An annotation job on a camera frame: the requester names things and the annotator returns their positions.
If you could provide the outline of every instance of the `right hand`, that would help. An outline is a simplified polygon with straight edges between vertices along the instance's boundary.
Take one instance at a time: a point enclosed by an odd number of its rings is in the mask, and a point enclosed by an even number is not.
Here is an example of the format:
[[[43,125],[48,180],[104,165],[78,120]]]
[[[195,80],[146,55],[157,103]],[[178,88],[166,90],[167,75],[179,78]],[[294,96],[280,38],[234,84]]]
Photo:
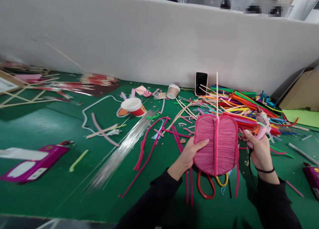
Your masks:
[[[242,134],[242,139],[244,141],[249,140],[254,146],[254,150],[251,153],[251,159],[256,168],[264,171],[271,171],[273,166],[267,136],[264,135],[261,140],[258,140],[246,129],[244,130],[244,134]]]

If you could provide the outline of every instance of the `black cord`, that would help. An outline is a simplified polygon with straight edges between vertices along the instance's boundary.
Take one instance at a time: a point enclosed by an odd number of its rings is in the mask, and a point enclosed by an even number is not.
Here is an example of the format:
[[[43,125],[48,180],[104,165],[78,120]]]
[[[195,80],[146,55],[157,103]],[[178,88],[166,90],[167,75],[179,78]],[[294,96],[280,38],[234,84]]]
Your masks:
[[[253,182],[254,182],[255,186],[258,188],[258,186],[257,186],[257,184],[256,184],[256,182],[255,182],[253,173],[252,173],[251,162],[250,162],[250,156],[251,156],[251,154],[252,154],[252,151],[253,151],[253,149],[249,149],[249,156],[248,156],[249,171],[250,171],[250,175],[252,176],[252,179],[253,179]]]

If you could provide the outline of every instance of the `pink glue gun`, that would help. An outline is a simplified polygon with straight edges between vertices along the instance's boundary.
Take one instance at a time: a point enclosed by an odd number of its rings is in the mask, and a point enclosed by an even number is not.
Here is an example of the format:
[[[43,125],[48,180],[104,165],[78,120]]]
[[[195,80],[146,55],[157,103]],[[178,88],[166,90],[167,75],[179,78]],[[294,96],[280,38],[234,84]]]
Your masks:
[[[268,119],[267,115],[265,114],[265,112],[260,110],[259,107],[257,106],[257,110],[255,111],[255,115],[256,115],[257,124],[260,125],[260,129],[258,131],[258,134],[255,135],[255,138],[258,140],[261,140],[262,137],[266,133],[268,133],[271,136],[271,134],[270,134],[271,126],[270,126],[269,119]],[[250,148],[254,147],[251,142],[248,142],[247,145]]]

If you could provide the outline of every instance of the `wrist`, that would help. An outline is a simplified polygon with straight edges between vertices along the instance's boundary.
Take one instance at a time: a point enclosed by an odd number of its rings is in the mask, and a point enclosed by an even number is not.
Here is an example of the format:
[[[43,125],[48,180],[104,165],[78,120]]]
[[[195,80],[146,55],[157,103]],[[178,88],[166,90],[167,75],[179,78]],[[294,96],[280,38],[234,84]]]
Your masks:
[[[167,169],[167,173],[176,181],[179,181],[185,171],[186,169],[184,169],[184,167],[178,162],[178,160],[176,160],[172,164],[172,166]]]

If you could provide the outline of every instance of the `paper cup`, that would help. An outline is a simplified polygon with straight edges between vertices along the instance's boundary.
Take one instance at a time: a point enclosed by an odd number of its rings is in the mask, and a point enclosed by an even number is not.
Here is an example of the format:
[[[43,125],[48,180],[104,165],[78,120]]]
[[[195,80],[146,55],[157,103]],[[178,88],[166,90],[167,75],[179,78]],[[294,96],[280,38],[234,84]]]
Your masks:
[[[127,110],[136,117],[142,117],[146,114],[146,109],[139,98],[129,98],[122,102],[121,108]]]
[[[174,100],[178,96],[180,88],[177,85],[169,85],[167,91],[167,97]]]

